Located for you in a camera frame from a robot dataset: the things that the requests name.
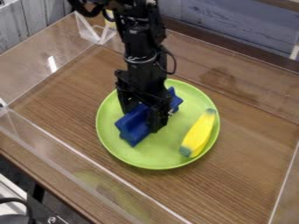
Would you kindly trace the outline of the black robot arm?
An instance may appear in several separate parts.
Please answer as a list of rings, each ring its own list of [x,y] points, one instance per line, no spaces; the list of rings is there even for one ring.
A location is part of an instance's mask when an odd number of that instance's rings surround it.
[[[165,81],[167,56],[165,45],[166,26],[158,0],[89,0],[93,9],[81,0],[69,0],[74,10],[87,18],[102,15],[117,24],[117,31],[125,44],[126,70],[115,71],[117,93],[125,113],[143,103],[150,112],[147,127],[153,132],[169,123],[171,95]]]

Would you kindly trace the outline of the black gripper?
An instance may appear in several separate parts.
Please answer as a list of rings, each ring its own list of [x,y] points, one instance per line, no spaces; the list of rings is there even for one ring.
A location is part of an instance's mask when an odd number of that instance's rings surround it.
[[[157,133],[169,123],[171,94],[165,86],[170,72],[167,56],[125,57],[127,70],[117,70],[117,93],[123,113],[127,114],[139,103],[149,106],[147,124]]]

